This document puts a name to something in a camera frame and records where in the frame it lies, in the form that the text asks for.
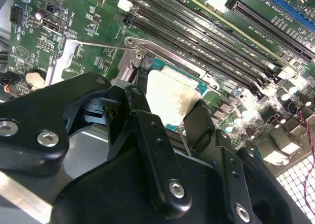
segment black ram slot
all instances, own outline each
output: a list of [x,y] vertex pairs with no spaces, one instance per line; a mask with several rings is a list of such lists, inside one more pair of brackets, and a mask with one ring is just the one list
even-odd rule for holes
[[[176,16],[177,18],[179,18],[180,20],[185,22],[187,25],[189,25],[191,28],[194,28],[196,31],[199,31],[199,34],[205,34],[206,33],[207,34],[206,36],[208,36],[213,42],[215,42],[216,45],[218,45],[218,46],[221,45],[222,46],[221,48],[223,48],[223,46],[224,46],[226,49],[230,50],[234,54],[237,54],[239,59],[241,59],[243,62],[247,63],[248,65],[251,65],[252,68],[255,68],[254,72],[264,73],[266,70],[270,71],[270,68],[268,68],[267,66],[265,66],[261,62],[257,61],[256,59],[253,59],[252,57],[248,56],[246,53],[242,52],[240,49],[236,48],[235,46],[233,46],[232,44],[230,44],[229,42],[227,42],[223,38],[218,37],[217,35],[215,35],[211,31],[209,31],[206,27],[199,24],[195,19],[190,19],[189,17],[185,16],[184,14],[182,14],[180,11],[178,11],[176,8],[174,8],[170,4],[168,4],[162,0],[142,0],[142,1],[144,3],[149,4],[150,6],[154,5],[155,7],[159,8],[159,9],[163,9],[170,16],[173,16],[173,17]],[[199,19],[199,21],[201,23],[207,23],[209,26],[211,26],[211,23],[208,22],[205,18],[192,12],[190,9],[183,6],[181,3],[177,3],[177,4],[180,5],[180,8],[184,8],[185,12],[189,13],[190,17],[191,16],[195,17],[195,18]],[[228,36],[232,41],[236,42],[237,44],[241,45],[242,47],[244,47],[246,49],[250,49],[257,56],[259,56],[261,58],[265,58],[265,56],[261,55],[256,50],[253,50],[251,47],[247,46],[246,44],[244,44],[240,40],[236,39],[235,37],[231,36],[229,33],[217,28],[216,26],[212,26],[212,27],[215,28],[217,31],[219,31],[221,34]]]
[[[246,49],[250,49],[252,51],[253,54],[255,54],[256,56],[265,59],[265,61],[270,61],[270,60],[274,60],[274,59],[269,59],[266,56],[262,55],[260,52],[258,52],[256,49],[246,45],[245,43],[243,43],[242,41],[240,41],[239,39],[235,38],[233,35],[231,35],[230,33],[226,32],[225,30],[221,29],[221,27],[216,26],[214,24],[212,24],[210,21],[208,21],[208,17],[206,15],[204,15],[202,12],[196,13],[195,10],[190,9],[189,7],[186,7],[185,5],[183,5],[182,3],[180,3],[177,0],[170,0],[173,4],[179,6],[185,13],[188,13],[188,16],[186,18],[190,18],[191,20],[194,20],[195,23],[197,23],[200,26],[204,28],[206,28],[206,32],[212,33],[211,31],[209,31],[209,27],[216,29],[216,31],[218,31],[219,33],[221,33],[222,35],[228,36],[229,39],[231,39],[233,42],[241,45],[243,48]],[[269,67],[263,65],[263,64],[258,64],[260,66],[262,66],[265,69],[270,69]]]
[[269,36],[271,39],[274,39],[277,43],[281,44],[292,53],[300,56],[305,61],[311,62],[315,58],[315,53],[311,52],[291,36],[282,32],[240,0],[230,0],[227,7],[233,11],[233,13],[255,27],[258,31]]
[[259,85],[262,86],[261,82],[265,82],[265,80],[260,77],[257,74],[254,74],[250,70],[246,69],[242,65],[236,63],[235,61],[227,58],[224,54],[220,53],[219,51],[211,50],[208,48],[205,48],[203,44],[200,44],[198,40],[194,39],[194,37],[188,33],[183,33],[183,31],[180,31],[179,27],[177,25],[174,25],[170,21],[168,21],[166,18],[160,17],[156,15],[154,12],[152,12],[149,9],[141,8],[138,11],[138,14],[140,16],[144,16],[145,18],[149,20],[153,20],[156,24],[161,25],[168,31],[176,33],[181,39],[185,40],[189,47],[193,49],[200,49],[199,53],[204,53],[205,55],[209,55],[211,57],[214,57],[218,60],[218,62],[221,62],[222,66],[229,69],[230,71],[233,71],[233,73],[238,73],[241,75],[245,80],[250,82],[256,82]]
[[[247,64],[247,66],[244,66],[242,64],[238,64],[238,68],[243,69],[247,72],[247,74],[251,75],[252,77],[256,77],[261,82],[265,83],[265,79],[260,76],[260,74],[265,73],[265,68],[261,67],[261,63],[258,63],[258,66],[256,64],[253,64],[252,62],[248,61],[247,58],[249,58],[245,53],[241,52],[238,48],[234,47],[233,45],[229,44],[225,40],[219,38],[215,34],[212,34],[202,26],[198,25],[198,23],[190,20],[185,15],[181,14],[178,10],[174,9],[171,6],[168,6],[167,3],[164,3],[161,0],[142,0],[145,4],[148,4],[149,7],[146,5],[145,8],[150,8],[154,6],[156,9],[159,9],[160,11],[164,11],[167,13],[168,16],[172,17],[173,20],[175,20],[177,23],[180,24],[180,26],[184,26],[186,29],[185,31],[188,33],[192,33],[193,36],[197,37],[198,39],[201,39],[202,42],[205,42],[207,45],[213,48],[209,44],[209,42],[216,44],[221,49],[223,49],[226,52],[229,52],[230,54],[233,54],[236,58],[240,59],[242,62]],[[226,61],[231,62],[231,60],[226,59],[226,57],[230,58],[232,60],[232,64],[236,61],[233,56],[224,54],[221,56],[221,58],[225,59]]]
[[186,60],[190,61],[193,64],[196,64],[196,62],[198,62],[197,65],[200,68],[207,70],[207,68],[209,67],[219,72],[220,74],[225,75],[227,78],[235,81],[236,83],[238,83],[240,86],[244,88],[251,89],[253,87],[254,84],[248,83],[248,81],[243,79],[241,76],[230,72],[229,69],[227,69],[227,71],[224,71],[221,65],[215,62],[211,62],[208,58],[200,55],[198,52],[180,43],[174,36],[162,32],[155,26],[147,22],[144,22],[143,20],[134,20],[133,25],[139,29],[146,31],[152,36],[158,37],[165,43],[168,43],[170,46],[173,46],[178,51],[181,51],[181,55],[183,56],[183,58],[185,58]]

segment pcie slot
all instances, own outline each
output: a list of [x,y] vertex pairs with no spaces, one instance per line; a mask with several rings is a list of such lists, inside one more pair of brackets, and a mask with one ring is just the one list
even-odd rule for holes
[[229,33],[223,31],[219,27],[212,25],[212,23],[209,22],[206,18],[191,11],[190,9],[188,9],[187,7],[182,5],[181,3],[177,2],[176,0],[171,0],[171,1],[174,4],[178,5],[181,9],[183,9],[189,15],[189,17],[184,15],[182,12],[178,11],[176,8],[174,8],[173,6],[171,6],[170,4],[168,4],[162,0],[141,0],[141,2],[147,3],[149,5],[153,4],[154,6],[157,6],[160,9],[161,8],[164,9],[169,15],[176,16],[177,18],[181,19],[183,22],[186,22],[186,24],[189,25],[191,28],[194,27],[195,30],[199,31],[200,34],[206,33],[206,35],[212,41],[216,42],[216,44],[218,46],[219,46],[219,44],[221,44],[221,46],[223,45],[226,49],[230,50],[234,54],[237,54],[239,59],[241,59],[243,62],[252,66],[252,68],[255,68],[254,71],[256,73],[258,73],[258,72],[265,73],[266,71],[271,71],[267,66],[265,66],[261,62],[257,61],[256,59],[248,56],[246,53],[239,50],[238,48],[236,48],[235,46],[233,46],[232,44],[230,44],[226,40],[224,40],[224,38],[220,38],[217,35],[215,35],[214,33],[212,33],[211,31],[209,31],[209,28],[207,28],[207,27],[211,26],[213,29],[216,29],[216,31],[218,31],[221,35],[227,36],[229,39],[231,39],[233,42],[237,43],[241,47],[243,47],[245,49],[250,49],[254,55],[258,56],[261,59],[265,59],[266,62],[269,61],[269,59],[267,59],[264,55],[260,54],[255,49],[252,49],[251,47],[247,46],[246,44],[244,44],[243,42],[241,42],[240,40],[238,40],[234,36],[230,35]]
[[214,43],[216,46],[223,49],[225,52],[234,55],[234,59],[232,56],[229,56],[225,54],[226,57],[229,57],[232,59],[232,61],[235,61],[236,58],[247,64],[247,66],[243,66],[242,64],[239,67],[242,67],[247,71],[249,74],[251,74],[250,71],[253,71],[256,75],[252,75],[253,77],[260,78],[261,81],[264,81],[263,78],[260,77],[260,74],[264,74],[266,68],[261,66],[262,64],[258,61],[254,61],[254,64],[252,61],[248,61],[248,57],[245,53],[240,51],[238,48],[234,47],[233,45],[226,42],[224,39],[219,38],[215,34],[212,34],[208,30],[206,30],[204,27],[198,25],[198,23],[194,22],[193,20],[190,20],[185,15],[181,14],[178,10],[172,8],[171,6],[167,6],[168,4],[161,1],[161,0],[142,0],[142,4],[144,4],[145,8],[152,8],[164,11],[167,13],[168,16],[172,17],[176,23],[179,23],[180,26],[185,27],[185,31],[190,32],[194,36],[196,36],[198,39],[205,42],[207,45],[210,45],[209,42]]
[[225,68],[224,66],[221,66],[215,62],[212,62],[207,57],[201,55],[194,49],[190,48],[189,46],[186,46],[185,44],[178,41],[176,37],[172,34],[166,34],[166,32],[161,31],[154,25],[144,21],[143,19],[135,19],[133,21],[133,25],[138,27],[139,29],[142,29],[146,31],[147,33],[151,34],[152,36],[158,37],[165,43],[169,44],[170,46],[175,47],[178,51],[181,52],[181,56],[183,58],[187,59],[188,61],[195,64],[198,62],[198,66],[207,70],[207,67],[217,71],[221,75],[225,75],[227,78],[235,81],[240,86],[243,86],[247,89],[251,89],[254,84],[249,83],[248,80],[242,78],[242,76],[235,74],[234,72],[231,72],[230,69]]
[[271,39],[274,39],[277,43],[281,44],[292,53],[300,56],[305,61],[311,62],[315,58],[315,53],[308,50],[294,38],[282,32],[240,0],[231,1],[228,7],[231,11],[233,11],[233,13],[255,27],[258,31],[262,32]]
[[240,72],[243,75],[243,78],[245,78],[246,80],[256,82],[261,86],[262,84],[265,83],[265,79],[260,77],[258,74],[253,73],[245,66],[242,66],[241,64],[228,58],[218,50],[212,50],[210,48],[207,48],[205,44],[200,43],[200,41],[198,42],[198,40],[194,39],[194,36],[190,35],[189,33],[183,33],[184,30],[181,31],[179,29],[179,26],[171,23],[166,18],[163,18],[146,8],[139,9],[138,13],[139,15],[144,16],[147,19],[155,21],[157,24],[163,24],[163,27],[165,29],[175,32],[182,39],[185,39],[185,42],[189,43],[191,47],[193,47],[194,49],[199,48],[200,52],[205,53],[207,56],[214,57],[215,59],[217,59],[218,62],[221,62],[221,64],[224,65],[225,67],[230,69],[234,68],[234,70]]
[[276,5],[280,9],[282,9],[294,20],[299,22],[304,28],[308,29],[312,33],[315,33],[315,26],[311,22],[309,22],[307,19],[305,19],[301,14],[299,14],[296,10],[294,10],[292,7],[286,4],[284,1],[282,0],[269,0],[269,1],[271,1],[274,5]]

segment capacitor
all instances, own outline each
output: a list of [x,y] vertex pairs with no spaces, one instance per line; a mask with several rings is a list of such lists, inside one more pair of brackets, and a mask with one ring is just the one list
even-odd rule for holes
[[245,142],[245,145],[252,151],[255,149],[255,146],[248,140]]
[[254,138],[255,138],[254,132],[252,131],[251,128],[246,128],[245,131],[246,131],[246,134],[248,135],[248,137],[249,137],[250,139],[254,139]]
[[240,111],[242,117],[248,117],[250,115],[250,112],[245,106],[241,106],[238,110]]
[[45,10],[40,10],[39,12],[35,13],[35,19],[41,21],[45,17],[47,17],[49,13]]
[[233,131],[233,126],[231,125],[231,123],[229,122],[225,122],[223,123],[223,130],[226,132],[226,133],[231,133]]
[[284,87],[290,94],[295,94],[298,91],[298,88],[290,82],[287,83]]
[[312,104],[312,101],[310,101],[305,95],[300,95],[299,100],[307,107]]
[[280,123],[276,117],[270,118],[270,123],[273,125],[274,128],[280,127]]
[[292,100],[288,100],[287,102],[285,102],[283,107],[288,113],[291,113],[294,116],[298,113],[299,110],[298,105]]
[[277,117],[278,121],[280,122],[280,124],[284,124],[286,122],[286,119],[280,113],[278,113],[276,115],[276,117]]
[[236,125],[239,125],[240,123],[242,123],[242,119],[236,113],[232,114],[231,119],[233,123]]
[[290,98],[290,94],[288,94],[287,91],[285,91],[285,90],[279,90],[278,91],[278,97],[282,101],[287,101]]

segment green circuit board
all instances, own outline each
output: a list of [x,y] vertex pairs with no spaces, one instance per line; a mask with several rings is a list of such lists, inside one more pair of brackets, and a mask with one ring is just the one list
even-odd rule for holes
[[[132,36],[151,39],[187,58],[214,77],[220,86],[218,91],[221,94],[226,96],[227,93],[230,93],[238,99],[240,96],[244,97],[240,100],[243,104],[249,105],[255,102],[254,97],[243,95],[241,92],[246,88],[246,85],[255,85],[256,76],[260,76],[261,72],[239,58],[240,54],[255,60],[256,64],[263,68],[272,63],[275,65],[274,71],[286,67],[293,68],[295,75],[301,75],[307,79],[308,83],[314,83],[314,61],[308,62],[301,59],[273,38],[262,34],[235,15],[233,11],[227,8],[228,0],[151,0],[154,1],[155,5],[148,0],[128,0],[134,5],[134,9],[129,12],[118,8],[119,0],[52,0],[55,5],[59,6],[59,10],[54,14],[49,14],[49,16],[58,18],[64,25],[63,29],[58,32],[47,29],[43,26],[42,20],[35,18],[36,14],[44,10],[50,1],[31,0],[27,4],[21,0],[14,1],[15,7],[23,10],[23,19],[21,23],[12,24],[8,62],[10,71],[23,75],[33,68],[47,71],[53,61],[63,53],[66,38],[125,47],[124,39]],[[240,1],[288,36],[313,51],[315,35],[272,2],[269,0]],[[293,0],[291,4],[297,7],[297,3]],[[118,22],[115,19],[117,14],[124,18],[131,18],[132,23],[126,25],[124,22]],[[189,20],[197,23],[203,31],[206,31],[213,38],[205,38],[187,27]],[[225,42],[225,45],[231,45],[234,50],[231,51],[231,49],[222,47],[220,45],[222,42]],[[212,50],[214,54],[211,51],[209,53],[204,52],[200,46]],[[124,50],[118,50],[114,47],[101,48],[80,45],[75,51],[71,66],[64,70],[63,78],[67,79],[94,71],[112,80],[119,73],[117,67],[123,54]],[[205,59],[206,64],[190,57],[190,54],[193,57],[199,56],[200,59]],[[231,70],[232,67],[227,65],[226,59],[237,62],[238,67],[251,77],[239,74],[238,70]],[[236,75],[236,81],[233,77],[226,75],[229,71],[231,71],[230,75]],[[25,83],[20,83],[16,87],[20,94],[27,94],[30,91]],[[216,110],[216,107],[222,103],[222,97],[211,91],[206,93],[203,99],[213,110]],[[253,103],[252,108],[256,112],[263,112],[269,105],[277,105],[280,110],[281,106],[276,101],[276,96],[271,96],[262,104]],[[217,126],[220,127],[225,120],[229,120],[231,112],[239,104],[233,104],[224,118],[220,118]],[[239,132],[234,133],[231,137],[236,144],[240,143],[244,127],[257,128],[261,126],[256,122],[258,117],[259,114],[257,113],[251,120],[235,126]],[[269,125],[260,128],[262,132],[270,130]]]

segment ram slot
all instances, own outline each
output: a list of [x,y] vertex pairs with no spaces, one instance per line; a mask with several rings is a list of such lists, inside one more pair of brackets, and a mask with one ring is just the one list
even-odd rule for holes
[[144,16],[147,19],[153,20],[157,24],[163,24],[165,29],[171,32],[175,32],[177,36],[184,39],[185,40],[184,42],[189,44],[190,47],[194,49],[199,49],[199,52],[201,54],[206,55],[210,59],[213,58],[216,59],[217,62],[220,62],[226,68],[229,68],[230,70],[234,69],[235,72],[239,72],[240,74],[242,74],[242,77],[245,78],[246,80],[250,82],[256,82],[260,86],[263,86],[263,84],[266,83],[265,79],[263,79],[261,76],[253,73],[246,67],[225,56],[217,49],[211,49],[208,46],[205,46],[203,42],[200,42],[197,39],[195,39],[195,36],[191,35],[190,33],[184,33],[185,29],[180,30],[179,26],[169,21],[165,17],[157,15],[156,13],[152,12],[150,9],[147,8],[139,9],[138,14],[140,16]]
[[[226,52],[229,52],[229,54],[227,55],[228,57],[230,57],[229,55],[234,55],[235,58],[234,60],[241,60],[243,62],[243,64],[245,65],[246,68],[249,68],[251,71],[257,73],[257,74],[272,74],[272,71],[265,66],[264,64],[262,64],[261,62],[257,61],[256,59],[248,56],[246,53],[242,52],[240,49],[238,49],[237,47],[233,46],[232,44],[230,44],[229,42],[227,42],[226,40],[224,40],[223,38],[220,38],[219,36],[215,35],[214,33],[212,33],[211,31],[209,31],[207,28],[205,28],[204,26],[202,26],[201,24],[199,24],[197,21],[195,21],[195,18],[191,19],[187,16],[185,16],[182,12],[180,12],[179,10],[177,10],[176,8],[174,8],[173,6],[171,6],[170,4],[164,2],[163,0],[140,0],[139,1],[141,4],[143,4],[145,7],[151,7],[154,6],[155,8],[164,10],[165,13],[167,13],[167,15],[172,16],[172,18],[176,18],[177,22],[179,22],[181,25],[186,26],[187,28],[192,29],[195,35],[198,35],[198,37],[207,42],[207,41],[211,41],[213,43],[215,43],[217,46],[219,46],[221,49],[223,49]],[[189,11],[189,14],[191,17],[197,16],[195,13],[191,13],[191,11]],[[242,47],[248,49],[249,46],[245,45],[244,43],[242,43],[241,41],[237,40],[236,38],[230,36],[228,33],[224,32],[223,30],[218,29],[218,31],[223,34],[223,35],[227,35],[229,36],[229,38],[231,40],[233,40],[234,42],[236,42],[237,44],[241,45]],[[259,55],[259,57],[261,58],[265,58],[263,55],[261,55],[260,53],[257,52],[257,54]]]
[[282,32],[271,22],[252,10],[240,0],[230,0],[227,7],[236,15],[255,27],[258,31],[274,39],[290,52],[300,56],[303,60],[311,62],[315,58],[315,53],[307,49],[304,45],[296,41],[291,36]]
[[[239,39],[237,39],[236,37],[234,37],[230,33],[224,31],[221,27],[216,26],[213,23],[211,23],[211,21],[208,20],[208,17],[206,15],[204,15],[202,12],[196,13],[195,10],[189,9],[188,7],[186,7],[185,5],[183,5],[182,3],[180,3],[177,0],[170,0],[170,1],[175,6],[180,8],[182,10],[182,12],[178,12],[177,9],[175,9],[170,4],[168,4],[168,3],[164,2],[164,1],[162,1],[162,6],[166,6],[167,5],[168,8],[173,9],[173,10],[175,9],[177,11],[177,13],[181,13],[181,16],[185,17],[185,18],[183,18],[184,20],[190,19],[191,21],[193,21],[195,23],[195,25],[198,25],[199,28],[202,27],[203,31],[205,31],[205,29],[206,29],[206,33],[207,34],[209,34],[209,35],[213,34],[213,30],[215,30],[215,32],[219,33],[221,36],[226,36],[226,39],[229,39],[232,42],[240,45],[242,48],[249,49],[252,54],[254,54],[258,58],[262,59],[263,61],[265,61],[265,62],[275,61],[275,59],[267,58],[266,56],[261,54],[256,49],[246,45],[245,43],[243,43],[242,41],[240,41]],[[252,59],[252,60],[253,60],[253,62],[255,62],[256,65],[260,66],[261,69],[264,68],[264,69],[269,70],[269,67],[267,67],[266,65],[263,65],[261,62],[258,62],[255,59]]]
[[233,80],[240,86],[247,88],[249,90],[254,86],[254,83],[251,83],[251,80],[243,78],[243,75],[241,73],[237,71],[233,72],[234,69],[230,69],[229,67],[211,61],[206,56],[200,54],[200,52],[191,48],[190,45],[187,45],[187,40],[177,38],[175,33],[170,33],[169,30],[167,29],[163,30],[161,27],[157,28],[155,25],[151,24],[150,22],[145,20],[143,17],[140,17],[139,15],[135,15],[135,17],[137,18],[133,21],[133,25],[135,27],[146,31],[152,36],[159,38],[160,40],[169,44],[170,46],[173,46],[176,50],[181,52],[181,56],[183,58],[190,61],[191,63],[195,64],[196,62],[198,62],[197,65],[202,69],[204,70],[213,69],[214,71],[220,73],[221,75],[225,75],[227,78]]

